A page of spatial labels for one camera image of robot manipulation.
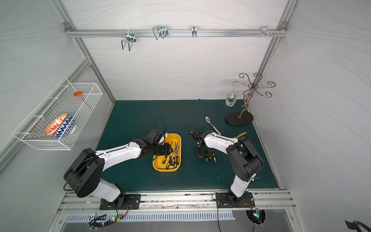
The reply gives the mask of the yellow plastic storage tray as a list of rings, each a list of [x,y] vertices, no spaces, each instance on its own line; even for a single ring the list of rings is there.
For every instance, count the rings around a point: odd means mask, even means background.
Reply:
[[[162,163],[162,160],[164,158],[164,156],[154,156],[154,160],[152,162],[152,165],[153,165],[153,168],[158,171],[158,172],[162,172],[162,173],[172,173],[172,172],[176,172],[179,168],[180,168],[180,165],[181,165],[181,150],[182,150],[182,139],[181,139],[181,136],[176,134],[176,133],[169,133],[168,134],[168,137],[166,138],[165,140],[165,143],[171,143],[173,142],[173,149],[175,149],[175,145],[177,142],[179,142],[179,145],[180,145],[180,149],[179,149],[179,166],[177,168],[174,168],[174,166],[170,166],[170,168],[167,170],[166,169],[166,165],[169,161],[169,156],[167,157],[166,159],[166,163],[163,164]]]

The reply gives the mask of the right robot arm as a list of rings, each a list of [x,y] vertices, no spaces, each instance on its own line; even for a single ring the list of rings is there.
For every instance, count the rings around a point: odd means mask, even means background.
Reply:
[[[229,138],[210,130],[201,132],[199,129],[191,131],[196,142],[195,157],[211,159],[214,151],[226,154],[235,173],[235,178],[229,189],[229,194],[235,199],[241,199],[248,192],[248,187],[264,166],[264,160],[257,152],[251,141],[242,136]]]

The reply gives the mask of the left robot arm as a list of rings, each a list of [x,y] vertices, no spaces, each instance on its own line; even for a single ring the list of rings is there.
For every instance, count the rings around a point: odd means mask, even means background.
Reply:
[[[173,152],[170,144],[161,138],[159,143],[137,139],[123,146],[93,151],[83,150],[64,174],[64,180],[79,197],[94,196],[110,203],[120,198],[123,191],[115,184],[103,180],[105,170],[146,155],[165,156]]]

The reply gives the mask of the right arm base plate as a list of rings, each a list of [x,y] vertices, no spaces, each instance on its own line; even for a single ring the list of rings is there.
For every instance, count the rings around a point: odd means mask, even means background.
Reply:
[[[216,201],[217,208],[254,208],[255,201],[251,192],[245,192],[240,198],[229,192],[215,192],[212,199]]]

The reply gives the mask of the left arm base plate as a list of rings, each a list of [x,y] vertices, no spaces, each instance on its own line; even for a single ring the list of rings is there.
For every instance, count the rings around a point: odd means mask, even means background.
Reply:
[[[129,210],[139,209],[141,201],[141,194],[121,194],[112,203],[101,199],[100,210],[124,210],[128,208]]]

